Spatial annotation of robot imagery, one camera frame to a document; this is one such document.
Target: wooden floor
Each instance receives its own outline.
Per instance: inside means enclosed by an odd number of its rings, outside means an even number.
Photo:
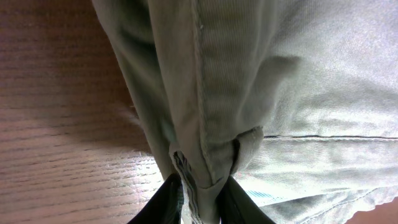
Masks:
[[[124,224],[161,183],[91,2],[1,0],[0,223]]]

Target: light green fabric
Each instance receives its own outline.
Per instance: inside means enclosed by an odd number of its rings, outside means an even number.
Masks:
[[[398,184],[396,1],[93,2],[198,222],[235,171],[287,200]]]

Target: seam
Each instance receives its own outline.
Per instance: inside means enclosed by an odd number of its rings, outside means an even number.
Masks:
[[[273,136],[264,137],[263,141],[398,141],[398,138],[383,138],[383,137],[320,137],[320,136],[303,136],[303,137],[289,137],[289,136]]]
[[[198,100],[198,110],[199,110],[199,143],[201,155],[204,158],[206,169],[208,175],[210,176],[211,184],[213,185],[215,180],[210,172],[210,163],[208,162],[207,155],[207,144],[206,144],[206,128],[205,128],[205,110],[203,108],[203,74],[202,74],[202,64],[201,64],[201,50],[200,50],[200,39],[201,30],[203,25],[201,24],[200,13],[198,10],[198,0],[191,1],[191,12],[192,12],[192,32],[193,32],[193,51],[195,56],[195,76],[197,81],[197,100]]]
[[[364,197],[366,197],[367,195],[369,195],[370,193],[374,192],[375,190],[376,190],[376,189],[373,189],[373,190],[371,190],[370,192],[366,193],[365,195],[360,196],[360,197],[358,197],[358,198],[356,198],[356,199],[352,199],[352,200],[349,200],[349,201],[347,201],[347,202],[338,203],[337,205],[334,205],[334,206],[330,207],[328,210],[322,212],[321,214],[315,215],[314,217],[309,218],[308,220],[305,220],[305,221],[302,222],[301,224],[308,223],[309,221],[313,220],[314,218],[319,217],[319,216],[325,214],[326,212],[329,212],[330,210],[332,210],[332,209],[334,209],[334,208],[336,208],[336,207],[339,207],[339,206],[341,206],[341,205],[345,205],[345,204],[347,204],[347,203],[352,203],[352,202],[355,202],[355,201],[357,201],[357,200],[359,200],[359,199],[361,199],[361,198],[364,198]]]
[[[199,217],[199,208],[197,205],[197,194],[196,194],[197,191],[195,190],[194,187],[195,183],[190,181],[190,178],[188,177],[190,175],[189,172],[190,166],[185,156],[183,156],[182,152],[181,156],[182,158],[180,158],[178,156],[178,153],[175,152],[173,155],[173,162],[175,163],[177,172],[180,174],[180,177],[187,188],[188,206],[191,211],[191,218],[194,221],[194,223],[202,223]]]

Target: wood grain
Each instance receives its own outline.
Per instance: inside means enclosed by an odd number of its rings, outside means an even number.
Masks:
[[[161,183],[91,2],[0,1],[0,223],[126,223]]]

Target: stitching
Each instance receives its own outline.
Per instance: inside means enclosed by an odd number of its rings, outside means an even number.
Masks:
[[[382,137],[264,137],[263,141],[398,141],[398,138]]]
[[[338,206],[340,206],[340,205],[345,205],[345,204],[347,204],[347,203],[352,203],[352,202],[355,202],[355,201],[357,201],[357,200],[359,200],[359,199],[361,199],[361,198],[364,198],[364,197],[366,197],[368,194],[374,192],[375,190],[376,190],[376,189],[373,189],[373,190],[371,190],[370,192],[366,193],[365,195],[360,196],[360,197],[358,197],[358,198],[356,198],[356,199],[349,200],[349,201],[347,201],[347,202],[338,203],[337,205],[332,206],[331,208],[329,208],[328,210],[322,212],[321,214],[318,214],[318,215],[316,215],[316,216],[314,216],[314,217],[312,217],[312,218],[309,218],[308,220],[302,222],[301,224],[308,223],[310,220],[313,220],[314,218],[319,217],[319,216],[325,214],[326,212],[329,212],[330,210],[332,210],[332,209],[334,209],[334,208],[336,208],[336,207],[338,207]]]
[[[202,93],[202,83],[203,83],[203,75],[202,75],[202,64],[201,64],[201,50],[200,50],[200,39],[201,39],[201,30],[203,25],[201,24],[200,14],[198,10],[198,0],[191,1],[192,7],[192,31],[193,31],[193,50],[195,54],[195,63],[196,63],[196,79],[197,79],[197,100],[198,100],[198,109],[199,109],[199,135],[200,135],[200,151],[205,160],[206,169],[208,175],[211,179],[211,185],[214,184],[215,179],[213,178],[210,172],[210,163],[206,145],[206,128],[205,128],[205,110],[203,106],[203,93]]]
[[[202,223],[200,218],[199,218],[199,208],[197,206],[197,194],[196,191],[187,177],[187,174],[190,175],[188,169],[186,166],[189,166],[187,164],[187,160],[185,156],[181,153],[182,156],[182,161],[181,158],[178,156],[178,153],[176,152],[173,156],[173,162],[175,163],[175,167],[177,169],[177,172],[180,174],[180,177],[182,178],[183,182],[185,183],[185,186],[187,188],[187,194],[188,194],[188,206],[190,207],[191,210],[191,218],[193,219],[194,223]]]

